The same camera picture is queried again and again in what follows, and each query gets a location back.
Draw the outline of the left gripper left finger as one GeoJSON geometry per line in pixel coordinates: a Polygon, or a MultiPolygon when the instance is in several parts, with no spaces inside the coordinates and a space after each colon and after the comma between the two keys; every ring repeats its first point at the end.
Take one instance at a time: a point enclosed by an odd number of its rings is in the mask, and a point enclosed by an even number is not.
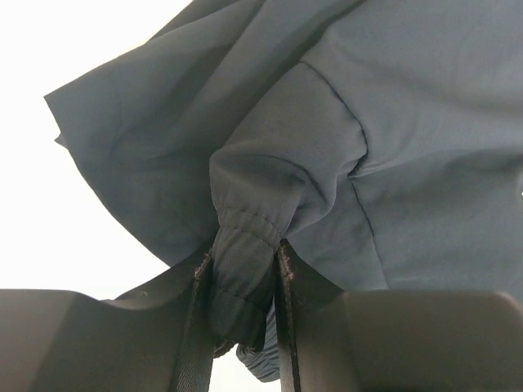
{"type": "Polygon", "coordinates": [[[112,301],[78,292],[1,292],[4,391],[206,391],[206,248],[112,301]]]}

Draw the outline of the dark navy shorts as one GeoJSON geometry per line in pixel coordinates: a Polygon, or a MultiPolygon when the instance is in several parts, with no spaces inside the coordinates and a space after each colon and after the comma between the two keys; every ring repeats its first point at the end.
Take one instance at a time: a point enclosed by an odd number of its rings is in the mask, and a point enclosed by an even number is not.
{"type": "Polygon", "coordinates": [[[193,1],[45,101],[160,260],[212,240],[217,351],[260,381],[283,241],[347,291],[522,297],[519,1],[193,1]]]}

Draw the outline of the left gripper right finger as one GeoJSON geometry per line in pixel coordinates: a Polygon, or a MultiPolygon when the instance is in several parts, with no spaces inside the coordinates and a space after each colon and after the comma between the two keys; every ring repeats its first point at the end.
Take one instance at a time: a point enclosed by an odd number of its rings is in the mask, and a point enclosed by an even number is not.
{"type": "Polygon", "coordinates": [[[519,391],[522,308],[494,292],[346,292],[282,243],[284,391],[519,391]]]}

